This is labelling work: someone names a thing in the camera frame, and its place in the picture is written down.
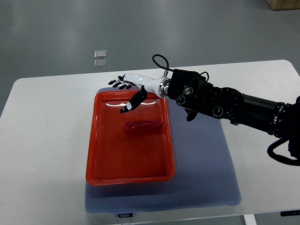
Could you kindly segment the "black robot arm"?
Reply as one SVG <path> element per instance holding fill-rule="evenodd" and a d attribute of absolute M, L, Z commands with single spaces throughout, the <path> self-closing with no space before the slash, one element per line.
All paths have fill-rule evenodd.
<path fill-rule="evenodd" d="M 300 164 L 300 100 L 294 104 L 274 102 L 240 93 L 238 90 L 219 88 L 208 82 L 209 77 L 198 72 L 172 69 L 166 75 L 152 79 L 126 73 L 109 82 L 119 89 L 138 87 L 133 97 L 120 112 L 136 109 L 149 93 L 169 98 L 183 107 L 187 121 L 198 113 L 215 119 L 227 119 L 231 124 L 242 124 L 278 138 L 267 148 L 272 159 L 286 164 Z"/>

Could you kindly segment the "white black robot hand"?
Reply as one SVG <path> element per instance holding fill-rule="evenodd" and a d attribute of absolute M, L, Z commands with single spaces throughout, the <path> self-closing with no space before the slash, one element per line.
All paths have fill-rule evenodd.
<path fill-rule="evenodd" d="M 147 98 L 148 93 L 155 94 L 159 98 L 168 98 L 168 77 L 162 76 L 153 79 L 143 75 L 127 73 L 123 76 L 118 76 L 118 80 L 112 80 L 108 84 L 112 85 L 113 88 L 119 88 L 119 90 L 128 90 L 132 88 L 132 86 L 127 83 L 132 83 L 141 89 L 120 109 L 120 113 L 127 113 L 136 109 Z"/>

